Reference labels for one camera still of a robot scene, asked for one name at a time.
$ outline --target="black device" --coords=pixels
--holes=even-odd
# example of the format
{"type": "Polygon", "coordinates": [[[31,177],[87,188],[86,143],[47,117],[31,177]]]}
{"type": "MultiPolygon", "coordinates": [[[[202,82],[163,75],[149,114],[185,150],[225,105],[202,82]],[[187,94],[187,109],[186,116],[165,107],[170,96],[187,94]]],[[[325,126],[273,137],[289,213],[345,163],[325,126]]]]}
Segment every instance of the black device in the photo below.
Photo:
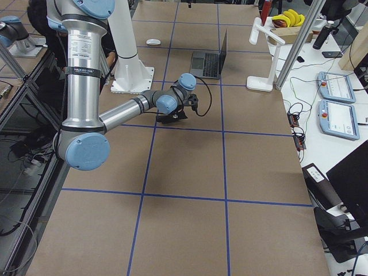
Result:
{"type": "Polygon", "coordinates": [[[341,58],[343,56],[343,54],[340,51],[327,51],[327,52],[322,52],[322,55],[325,58],[341,58]]]}
{"type": "Polygon", "coordinates": [[[326,175],[356,221],[335,220],[322,209],[315,209],[320,236],[337,262],[356,256],[368,236],[368,140],[346,156],[326,175]]]}
{"type": "Polygon", "coordinates": [[[315,43],[313,44],[314,49],[320,49],[323,43],[326,41],[328,35],[333,30],[336,30],[336,28],[332,26],[333,23],[334,23],[333,21],[328,21],[327,25],[322,28],[320,34],[317,36],[315,43]]]}
{"type": "Polygon", "coordinates": [[[303,167],[302,171],[308,190],[323,208],[330,209],[342,202],[329,180],[314,163],[303,167]]]}
{"type": "Polygon", "coordinates": [[[298,62],[304,62],[305,60],[304,60],[301,56],[298,56],[298,57],[297,57],[297,61],[298,61],[298,62]]]}

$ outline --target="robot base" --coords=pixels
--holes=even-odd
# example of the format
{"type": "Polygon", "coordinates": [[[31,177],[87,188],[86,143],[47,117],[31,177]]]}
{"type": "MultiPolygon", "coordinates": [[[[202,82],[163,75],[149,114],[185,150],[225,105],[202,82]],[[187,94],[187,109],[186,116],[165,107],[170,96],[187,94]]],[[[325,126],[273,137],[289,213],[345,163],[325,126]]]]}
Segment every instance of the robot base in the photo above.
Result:
{"type": "Polygon", "coordinates": [[[140,60],[132,64],[127,64],[125,60],[124,63],[117,65],[111,92],[140,94],[151,89],[155,73],[154,67],[146,67],[140,60]]]}
{"type": "Polygon", "coordinates": [[[41,52],[43,47],[35,45],[44,45],[46,43],[46,39],[34,39],[31,40],[25,39],[22,41],[16,41],[16,43],[9,49],[9,52],[15,58],[31,58],[34,59],[41,52]]]}

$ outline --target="laptop screen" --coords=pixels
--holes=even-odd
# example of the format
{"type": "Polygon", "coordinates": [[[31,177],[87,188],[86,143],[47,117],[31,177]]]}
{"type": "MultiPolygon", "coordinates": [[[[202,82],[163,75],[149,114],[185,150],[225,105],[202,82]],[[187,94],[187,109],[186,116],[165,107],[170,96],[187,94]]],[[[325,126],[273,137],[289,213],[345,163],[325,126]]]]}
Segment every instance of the laptop screen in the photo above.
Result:
{"type": "Polygon", "coordinates": [[[220,52],[220,70],[219,70],[220,74],[223,70],[227,53],[228,53],[228,30],[226,29],[223,46],[221,47],[221,52],[220,52]]]}

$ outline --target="banana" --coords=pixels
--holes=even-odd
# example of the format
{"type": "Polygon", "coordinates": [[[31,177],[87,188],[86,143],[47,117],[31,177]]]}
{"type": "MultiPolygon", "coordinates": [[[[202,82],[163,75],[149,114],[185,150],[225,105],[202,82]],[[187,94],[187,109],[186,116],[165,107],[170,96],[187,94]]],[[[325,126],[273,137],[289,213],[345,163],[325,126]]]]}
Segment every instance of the banana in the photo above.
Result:
{"type": "Polygon", "coordinates": [[[290,27],[294,26],[297,20],[295,15],[287,10],[285,10],[283,14],[290,19],[290,27]]]}
{"type": "Polygon", "coordinates": [[[272,17],[272,21],[275,21],[275,20],[285,21],[286,27],[290,27],[290,24],[291,24],[290,19],[287,16],[283,15],[283,14],[279,14],[278,16],[272,17]]]}
{"type": "Polygon", "coordinates": [[[295,16],[295,24],[298,24],[300,22],[299,14],[293,9],[289,9],[288,12],[292,13],[295,16]]]}
{"type": "Polygon", "coordinates": [[[303,25],[305,17],[302,14],[299,14],[299,18],[300,18],[300,22],[298,24],[295,24],[295,27],[299,27],[301,25],[303,25]]]}

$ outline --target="label sticker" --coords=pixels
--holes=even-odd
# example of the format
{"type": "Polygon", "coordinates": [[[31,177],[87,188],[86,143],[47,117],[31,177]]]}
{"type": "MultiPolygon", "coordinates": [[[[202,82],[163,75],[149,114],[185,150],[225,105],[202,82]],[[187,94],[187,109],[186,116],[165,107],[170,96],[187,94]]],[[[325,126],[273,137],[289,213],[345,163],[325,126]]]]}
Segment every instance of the label sticker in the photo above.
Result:
{"type": "Polygon", "coordinates": [[[69,58],[72,59],[87,59],[92,58],[92,38],[82,34],[71,34],[69,58]]]}
{"type": "Polygon", "coordinates": [[[313,179],[318,183],[324,180],[324,177],[320,174],[319,171],[315,167],[310,167],[307,169],[307,172],[313,177],[313,179]]]}

